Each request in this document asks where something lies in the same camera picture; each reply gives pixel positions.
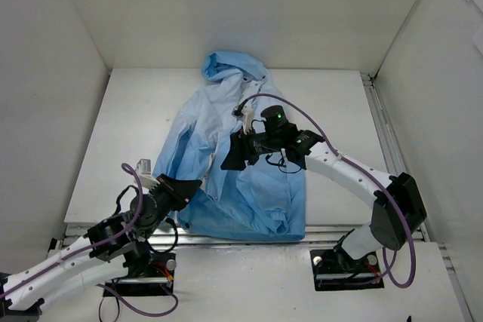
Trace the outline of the light blue hooded jacket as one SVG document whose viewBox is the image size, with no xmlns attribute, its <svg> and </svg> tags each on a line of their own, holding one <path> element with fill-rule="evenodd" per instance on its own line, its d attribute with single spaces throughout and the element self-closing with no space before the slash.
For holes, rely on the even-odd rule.
<svg viewBox="0 0 483 322">
<path fill-rule="evenodd" d="M 202 181 L 177 214 L 180 226 L 211 237 L 254 233 L 304 238 L 306 182 L 299 167 L 288 164 L 282 172 L 261 158 L 243 171 L 220 168 L 230 134 L 242 127 L 232 110 L 247 100 L 259 118 L 281 96 L 269 70 L 248 54 L 217 51 L 205 59 L 202 76 L 208 84 L 177 112 L 152 173 Z"/>
</svg>

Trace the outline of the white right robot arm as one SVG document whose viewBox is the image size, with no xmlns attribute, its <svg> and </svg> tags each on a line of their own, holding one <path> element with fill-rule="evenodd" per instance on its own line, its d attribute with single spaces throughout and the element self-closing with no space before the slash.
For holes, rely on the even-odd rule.
<svg viewBox="0 0 483 322">
<path fill-rule="evenodd" d="M 400 250 L 408 240 L 407 233 L 415 232 L 426 219 L 420 191 L 409 174 L 393 176 L 335 155 L 323 136 L 289 122 L 282 106 L 262 111 L 262 133 L 251 126 L 251 108 L 237 106 L 232 114 L 242 126 L 230 136 L 222 169 L 242 171 L 256 164 L 261 155 L 280 152 L 287 161 L 327 177 L 371 208 L 371 221 L 345 235 L 329 253 L 329 260 L 338 268 L 351 271 L 366 255 L 382 248 Z"/>
</svg>

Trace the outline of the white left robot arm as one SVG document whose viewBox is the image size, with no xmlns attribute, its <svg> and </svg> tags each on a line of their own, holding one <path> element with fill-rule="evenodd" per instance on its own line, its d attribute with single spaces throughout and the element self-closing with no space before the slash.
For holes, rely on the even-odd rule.
<svg viewBox="0 0 483 322">
<path fill-rule="evenodd" d="M 67 248 L 17 274 L 1 276 L 1 317 L 34 321 L 52 302 L 106 281 L 136 278 L 148 272 L 157 254 L 149 238 L 169 213 L 181 211 L 195 197 L 201 181 L 157 178 L 124 164 L 134 178 L 135 198 L 127 211 L 90 227 Z"/>
</svg>

